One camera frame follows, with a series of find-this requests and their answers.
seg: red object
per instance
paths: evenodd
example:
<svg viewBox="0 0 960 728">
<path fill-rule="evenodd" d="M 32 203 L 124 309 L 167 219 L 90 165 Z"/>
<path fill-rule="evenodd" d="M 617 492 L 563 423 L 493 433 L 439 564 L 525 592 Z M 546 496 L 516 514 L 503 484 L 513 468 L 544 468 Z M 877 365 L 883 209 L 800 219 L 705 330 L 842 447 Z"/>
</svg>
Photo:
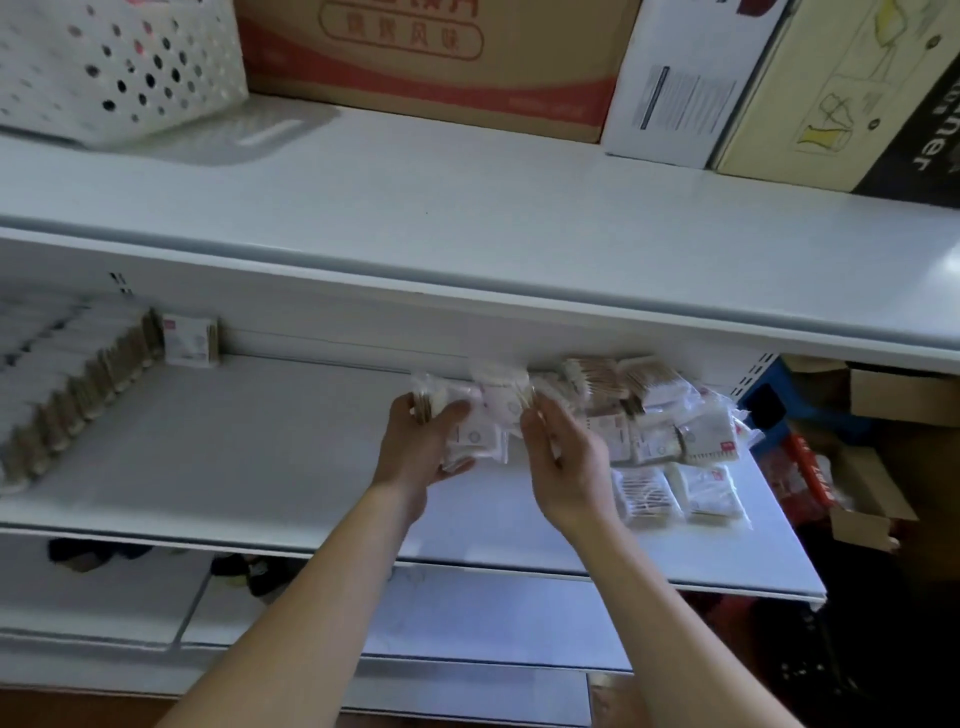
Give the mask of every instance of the red object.
<svg viewBox="0 0 960 728">
<path fill-rule="evenodd" d="M 837 504 L 832 486 L 817 465 L 816 453 L 803 435 L 791 432 L 756 463 L 793 525 L 819 521 Z"/>
</svg>

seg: white plastic basket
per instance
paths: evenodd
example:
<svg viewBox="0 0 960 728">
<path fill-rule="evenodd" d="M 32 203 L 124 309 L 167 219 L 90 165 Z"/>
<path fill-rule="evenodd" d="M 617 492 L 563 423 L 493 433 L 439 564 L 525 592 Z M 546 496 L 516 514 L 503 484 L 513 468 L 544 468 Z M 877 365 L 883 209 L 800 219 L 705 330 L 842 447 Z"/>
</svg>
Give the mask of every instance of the white plastic basket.
<svg viewBox="0 0 960 728">
<path fill-rule="evenodd" d="M 0 126 L 105 146 L 247 96 L 229 0 L 0 4 Z"/>
</svg>

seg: drawing on box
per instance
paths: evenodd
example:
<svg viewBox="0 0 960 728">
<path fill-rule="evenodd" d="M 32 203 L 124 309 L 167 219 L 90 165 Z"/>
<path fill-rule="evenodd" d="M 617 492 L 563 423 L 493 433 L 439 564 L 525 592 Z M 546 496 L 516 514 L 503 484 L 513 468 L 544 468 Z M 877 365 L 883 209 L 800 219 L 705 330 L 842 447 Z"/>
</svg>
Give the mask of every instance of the drawing on box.
<svg viewBox="0 0 960 728">
<path fill-rule="evenodd" d="M 822 120 L 816 124 L 807 124 L 797 143 L 813 144 L 835 154 L 846 147 L 853 136 L 850 99 L 829 93 L 817 108 L 823 114 Z"/>
<path fill-rule="evenodd" d="M 804 117 L 796 152 L 836 155 L 876 129 L 940 35 L 929 35 L 948 0 L 876 0 Z"/>
</svg>

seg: white packaging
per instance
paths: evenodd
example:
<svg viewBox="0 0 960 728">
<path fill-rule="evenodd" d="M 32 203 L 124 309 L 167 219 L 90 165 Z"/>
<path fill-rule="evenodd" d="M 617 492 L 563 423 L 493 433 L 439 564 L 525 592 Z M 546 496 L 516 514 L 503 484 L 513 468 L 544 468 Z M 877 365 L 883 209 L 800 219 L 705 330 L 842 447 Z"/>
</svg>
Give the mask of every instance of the white packaging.
<svg viewBox="0 0 960 728">
<path fill-rule="evenodd" d="M 600 435 L 607 443 L 612 463 L 627 462 L 631 459 L 630 429 L 625 414 L 587 417 L 587 429 Z"/>
<path fill-rule="evenodd" d="M 696 387 L 656 356 L 623 359 L 616 363 L 616 371 L 645 412 L 685 405 L 689 400 L 701 398 Z"/>
<path fill-rule="evenodd" d="M 787 0 L 643 0 L 601 144 L 707 167 Z"/>
<path fill-rule="evenodd" d="M 534 372 L 530 374 L 530 384 L 535 392 L 559 404 L 574 420 L 585 418 L 576 390 L 561 375 L 556 372 Z"/>
<path fill-rule="evenodd" d="M 167 364 L 203 368 L 220 364 L 220 334 L 216 319 L 163 314 L 163 346 Z"/>
<path fill-rule="evenodd" d="M 616 375 L 616 362 L 598 356 L 575 356 L 564 360 L 564 374 L 587 409 L 625 400 L 630 392 Z"/>
<path fill-rule="evenodd" d="M 684 445 L 684 462 L 689 465 L 739 458 L 736 422 L 725 407 L 707 407 L 702 414 L 678 425 L 677 429 Z"/>
<path fill-rule="evenodd" d="M 666 473 L 677 501 L 688 516 L 715 516 L 726 519 L 746 518 L 736 494 L 730 471 L 722 465 L 698 468 L 680 463 L 667 463 Z"/>
<path fill-rule="evenodd" d="M 671 423 L 641 427 L 636 420 L 628 423 L 631 459 L 638 465 L 677 460 L 684 454 L 677 428 Z"/>
<path fill-rule="evenodd" d="M 510 436 L 491 419 L 484 407 L 480 385 L 419 372 L 413 374 L 413 384 L 415 416 L 424 424 L 451 402 L 470 402 L 467 418 L 453 428 L 446 440 L 441 465 L 445 471 L 455 471 L 469 458 L 491 459 L 506 465 Z"/>
<path fill-rule="evenodd" d="M 470 376 L 480 385 L 484 406 L 493 421 L 520 437 L 520 415 L 534 405 L 534 389 L 527 371 L 506 364 L 473 361 Z"/>
<path fill-rule="evenodd" d="M 662 468 L 617 468 L 612 475 L 627 523 L 634 519 L 669 519 L 683 515 Z"/>
</svg>

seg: right hand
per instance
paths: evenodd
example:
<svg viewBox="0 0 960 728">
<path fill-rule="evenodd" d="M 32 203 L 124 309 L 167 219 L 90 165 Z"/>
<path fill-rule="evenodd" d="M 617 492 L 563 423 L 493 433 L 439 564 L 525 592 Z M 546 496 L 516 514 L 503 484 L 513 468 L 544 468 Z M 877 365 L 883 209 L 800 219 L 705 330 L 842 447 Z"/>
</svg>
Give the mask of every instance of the right hand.
<svg viewBox="0 0 960 728">
<path fill-rule="evenodd" d="M 520 418 L 534 496 L 543 515 L 570 541 L 585 528 L 619 522 L 607 444 L 556 402 L 537 395 Z M 551 438 L 560 446 L 553 456 Z"/>
</svg>

